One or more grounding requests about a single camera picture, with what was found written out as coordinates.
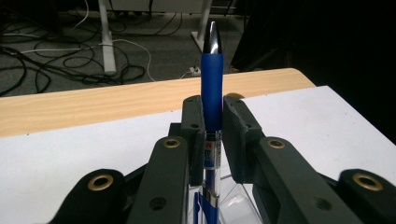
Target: white plug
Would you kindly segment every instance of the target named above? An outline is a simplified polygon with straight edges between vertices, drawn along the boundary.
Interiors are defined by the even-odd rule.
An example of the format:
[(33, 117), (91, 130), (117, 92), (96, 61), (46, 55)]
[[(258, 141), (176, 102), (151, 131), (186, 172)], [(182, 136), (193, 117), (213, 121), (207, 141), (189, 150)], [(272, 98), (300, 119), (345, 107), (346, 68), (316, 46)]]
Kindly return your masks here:
[(190, 71), (193, 77), (200, 77), (201, 76), (201, 69), (199, 67), (190, 67)]

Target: blue pen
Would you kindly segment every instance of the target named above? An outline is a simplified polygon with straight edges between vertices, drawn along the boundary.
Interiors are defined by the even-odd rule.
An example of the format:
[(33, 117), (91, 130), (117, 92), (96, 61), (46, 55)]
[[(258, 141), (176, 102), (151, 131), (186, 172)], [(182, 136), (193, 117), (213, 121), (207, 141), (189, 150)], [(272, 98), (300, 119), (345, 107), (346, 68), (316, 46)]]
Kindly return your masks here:
[(201, 59), (201, 98), (205, 120), (204, 183), (200, 205), (208, 224), (219, 223), (219, 182), (221, 164), (223, 55), (219, 30), (214, 21), (206, 27)]

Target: table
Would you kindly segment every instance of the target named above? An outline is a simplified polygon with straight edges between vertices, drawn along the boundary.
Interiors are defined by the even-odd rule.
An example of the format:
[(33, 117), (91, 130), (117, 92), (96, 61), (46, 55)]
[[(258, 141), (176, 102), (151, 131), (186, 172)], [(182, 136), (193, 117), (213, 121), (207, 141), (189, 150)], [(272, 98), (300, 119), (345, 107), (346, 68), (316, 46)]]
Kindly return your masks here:
[[(292, 68), (224, 76), (223, 93), (245, 97), (315, 87)], [(200, 94), (199, 77), (0, 98), (0, 137), (181, 109)]]

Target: gray carpet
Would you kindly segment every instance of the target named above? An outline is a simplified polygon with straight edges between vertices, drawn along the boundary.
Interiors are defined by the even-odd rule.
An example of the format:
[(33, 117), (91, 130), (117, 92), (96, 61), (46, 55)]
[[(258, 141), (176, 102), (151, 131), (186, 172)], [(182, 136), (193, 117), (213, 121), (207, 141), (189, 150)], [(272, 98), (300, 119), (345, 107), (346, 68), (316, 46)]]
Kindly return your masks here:
[[(13, 18), (7, 24), (1, 46), (22, 54), (0, 54), (0, 92), (13, 89), (3, 93), (4, 97), (190, 78), (190, 67), (200, 66), (201, 51), (191, 32), (198, 31), (201, 15), (153, 13), (150, 18), (147, 13), (110, 14), (108, 22), (118, 70), (114, 77), (104, 76), (103, 72), (102, 47), (98, 46), (102, 38), (99, 13), (91, 13), (77, 27), (84, 15), (76, 15), (76, 12), (60, 13), (63, 36), (49, 35), (21, 18)], [(235, 15), (210, 15), (209, 20), (218, 23), (224, 74), (231, 74), (230, 63), (243, 33), (244, 20)], [(29, 52), (33, 49), (84, 50)], [(129, 70), (123, 75), (122, 69), (128, 64)]]

